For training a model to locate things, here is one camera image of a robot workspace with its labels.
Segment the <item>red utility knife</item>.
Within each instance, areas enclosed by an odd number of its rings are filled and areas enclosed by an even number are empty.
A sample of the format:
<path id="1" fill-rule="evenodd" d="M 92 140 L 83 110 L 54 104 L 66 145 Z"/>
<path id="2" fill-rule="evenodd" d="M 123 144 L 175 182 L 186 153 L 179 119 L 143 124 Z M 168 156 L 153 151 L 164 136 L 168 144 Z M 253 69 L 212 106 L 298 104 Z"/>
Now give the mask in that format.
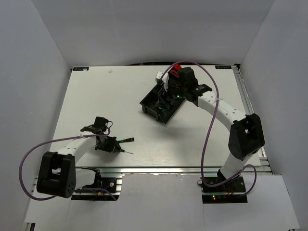
<path id="1" fill-rule="evenodd" d="M 168 72 L 170 76 L 179 77 L 178 71 L 181 70 L 181 66 L 179 64 L 175 64 Z"/>

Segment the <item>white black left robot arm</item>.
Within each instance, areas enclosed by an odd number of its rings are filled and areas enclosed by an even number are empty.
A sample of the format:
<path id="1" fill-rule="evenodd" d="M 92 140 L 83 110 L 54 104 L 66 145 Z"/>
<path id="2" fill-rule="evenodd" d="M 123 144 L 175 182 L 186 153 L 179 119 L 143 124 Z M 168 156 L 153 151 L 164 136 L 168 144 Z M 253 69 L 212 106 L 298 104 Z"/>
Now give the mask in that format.
<path id="1" fill-rule="evenodd" d="M 69 198 L 75 191 L 97 192 L 104 186 L 101 173 L 92 167 L 76 168 L 76 163 L 91 149 L 114 152 L 116 137 L 110 137 L 113 122 L 96 117 L 93 124 L 83 127 L 79 135 L 57 141 L 70 141 L 55 152 L 46 152 L 38 173 L 39 193 Z"/>

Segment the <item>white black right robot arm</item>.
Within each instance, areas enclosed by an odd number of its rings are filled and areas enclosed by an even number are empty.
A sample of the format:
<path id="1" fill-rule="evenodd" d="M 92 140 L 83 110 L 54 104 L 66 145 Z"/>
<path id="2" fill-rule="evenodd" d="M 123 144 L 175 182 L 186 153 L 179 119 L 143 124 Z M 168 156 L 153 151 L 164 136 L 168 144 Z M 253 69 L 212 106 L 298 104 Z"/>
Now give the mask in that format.
<path id="1" fill-rule="evenodd" d="M 223 192 L 235 186 L 235 178 L 244 169 L 248 160 L 265 144 L 260 117 L 245 114 L 229 105 L 219 97 L 218 90 L 212 90 L 206 84 L 199 84 L 191 67 L 171 68 L 157 72 L 155 81 L 160 89 L 157 93 L 156 107 L 171 109 L 179 99 L 186 99 L 196 107 L 212 115 L 209 128 L 218 120 L 229 132 L 228 149 L 225 163 L 218 171 L 218 188 Z"/>

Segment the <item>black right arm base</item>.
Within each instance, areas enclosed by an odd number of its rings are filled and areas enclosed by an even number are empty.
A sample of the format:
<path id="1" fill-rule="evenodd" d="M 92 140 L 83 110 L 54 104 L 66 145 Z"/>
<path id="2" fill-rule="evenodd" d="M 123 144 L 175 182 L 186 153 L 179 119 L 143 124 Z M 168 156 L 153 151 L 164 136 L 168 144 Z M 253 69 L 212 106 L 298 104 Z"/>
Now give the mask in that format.
<path id="1" fill-rule="evenodd" d="M 244 204 L 248 203 L 246 187 L 242 176 L 218 187 L 205 186 L 201 179 L 197 181 L 202 190 L 203 204 Z"/>

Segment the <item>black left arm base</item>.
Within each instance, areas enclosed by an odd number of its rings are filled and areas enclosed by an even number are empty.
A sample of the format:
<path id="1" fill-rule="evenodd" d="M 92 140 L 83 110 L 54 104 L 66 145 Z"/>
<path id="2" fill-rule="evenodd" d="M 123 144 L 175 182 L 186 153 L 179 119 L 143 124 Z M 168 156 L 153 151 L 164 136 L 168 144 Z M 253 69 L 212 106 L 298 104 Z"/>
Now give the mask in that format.
<path id="1" fill-rule="evenodd" d="M 121 174 L 98 168 L 76 169 L 76 186 L 71 196 L 76 201 L 116 201 L 122 187 Z"/>

